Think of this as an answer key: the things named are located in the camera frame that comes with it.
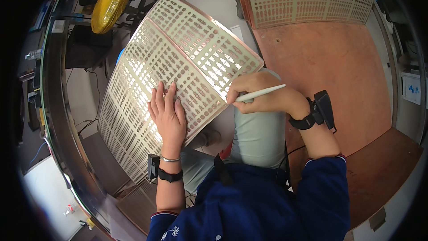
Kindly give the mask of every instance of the blue cable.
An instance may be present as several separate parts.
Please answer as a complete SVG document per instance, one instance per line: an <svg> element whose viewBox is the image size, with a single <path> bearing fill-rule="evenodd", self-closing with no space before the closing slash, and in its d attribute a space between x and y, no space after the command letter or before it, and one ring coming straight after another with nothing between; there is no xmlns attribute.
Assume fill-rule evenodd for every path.
<svg viewBox="0 0 428 241"><path fill-rule="evenodd" d="M33 158L33 160L31 160L30 162L29 162L29 164L28 164L28 168L27 168L27 171L29 170L29 167L31 166L31 163L36 159L36 157L39 155L39 153L40 153L40 149L42 148L42 146L43 145L45 145L46 143L45 142L43 142L41 145L40 145L40 147L39 147L39 149L38 149L38 151L37 151L37 153L35 154L35 157Z"/></svg>

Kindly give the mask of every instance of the person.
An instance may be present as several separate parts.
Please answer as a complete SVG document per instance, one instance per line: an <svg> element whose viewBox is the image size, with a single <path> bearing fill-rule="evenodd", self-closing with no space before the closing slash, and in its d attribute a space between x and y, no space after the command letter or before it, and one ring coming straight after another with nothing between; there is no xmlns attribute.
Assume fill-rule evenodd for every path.
<svg viewBox="0 0 428 241"><path fill-rule="evenodd" d="M286 173L278 169L284 158L285 113L302 120L310 113L308 100L285 87L253 102L235 102L241 92L280 84L279 76L265 68L233 80L227 102L234 105L235 135L223 164L229 183L217 167L221 164L214 166L214 157L182 149L186 120L179 100L173 103L175 83L164 98L162 83L159 91L153 89L148 109L163 138L159 171L183 171L183 178L158 179L157 212L147 240L344 239L350 227L346 160L325 123L299 130L311 159L296 194L284 189ZM189 208L185 189L197 191Z"/></svg>

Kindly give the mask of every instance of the hand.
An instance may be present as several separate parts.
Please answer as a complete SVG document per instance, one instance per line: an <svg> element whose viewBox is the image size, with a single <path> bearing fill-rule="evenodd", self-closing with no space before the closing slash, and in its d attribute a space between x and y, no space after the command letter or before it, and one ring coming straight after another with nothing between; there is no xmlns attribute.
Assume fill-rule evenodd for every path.
<svg viewBox="0 0 428 241"><path fill-rule="evenodd" d="M303 119L309 114L306 98L295 89L285 87L256 97L253 102L235 102L240 92L254 92L281 85L270 72L263 71L240 76L232 81L227 94L227 103L233 104L241 113L287 112L294 119Z"/></svg>
<svg viewBox="0 0 428 241"><path fill-rule="evenodd" d="M152 99L148 102L150 116L163 139L162 155L169 159L178 158L187 128L183 106L179 100L173 103L176 89L177 85L173 82L163 99L163 83L159 81L159 91L153 88Z"/></svg>

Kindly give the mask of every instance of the forearm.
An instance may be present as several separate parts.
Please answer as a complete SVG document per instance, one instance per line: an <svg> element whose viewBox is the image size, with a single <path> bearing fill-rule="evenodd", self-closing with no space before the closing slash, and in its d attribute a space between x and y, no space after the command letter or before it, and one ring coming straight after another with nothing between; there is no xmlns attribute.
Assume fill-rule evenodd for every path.
<svg viewBox="0 0 428 241"><path fill-rule="evenodd" d="M178 158L180 155L179 149L162 148L162 155L168 159ZM159 168L163 169L168 174L178 174L181 171L181 163L165 162L160 160ZM156 207L157 211L171 211L180 213L185 208L185 189L183 179L174 182L168 182L158 179L158 190L156 192Z"/></svg>
<svg viewBox="0 0 428 241"><path fill-rule="evenodd" d="M289 106L285 111L292 118L302 120L310 113L307 99L298 91L289 88L284 100L288 101L285 106ZM318 159L336 156L340 153L339 143L325 123L321 125L315 123L312 128L299 130L299 132L306 145L309 157Z"/></svg>

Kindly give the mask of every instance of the person's left hand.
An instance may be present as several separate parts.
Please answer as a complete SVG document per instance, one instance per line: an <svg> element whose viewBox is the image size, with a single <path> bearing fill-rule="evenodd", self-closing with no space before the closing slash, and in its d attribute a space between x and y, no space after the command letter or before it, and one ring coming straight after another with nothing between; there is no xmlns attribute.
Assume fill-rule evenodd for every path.
<svg viewBox="0 0 428 241"><path fill-rule="evenodd" d="M152 100L148 102L150 116L163 139L162 155L170 159L179 157L187 128L183 106L178 99L173 103L176 89L173 82L164 99L163 83L159 81L158 91L152 89Z"/></svg>

